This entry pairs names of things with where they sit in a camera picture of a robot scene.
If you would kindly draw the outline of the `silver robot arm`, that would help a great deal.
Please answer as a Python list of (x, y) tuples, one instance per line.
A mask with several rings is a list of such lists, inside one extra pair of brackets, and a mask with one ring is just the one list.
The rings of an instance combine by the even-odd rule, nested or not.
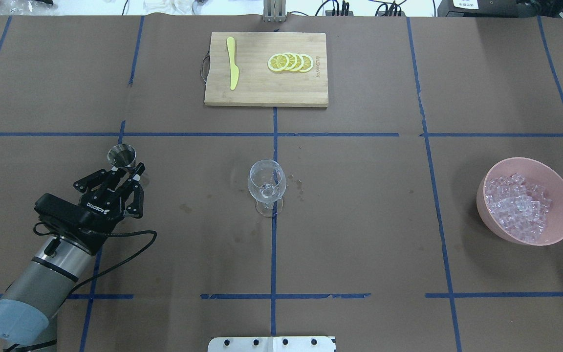
[(56, 317), (69, 295), (91, 279), (80, 280), (109, 238), (127, 238), (115, 227), (125, 218), (143, 216), (141, 178), (146, 167), (114, 164), (77, 180), (78, 203), (53, 194), (34, 204), (45, 243), (25, 271), (0, 297), (0, 339), (5, 352), (53, 351)]

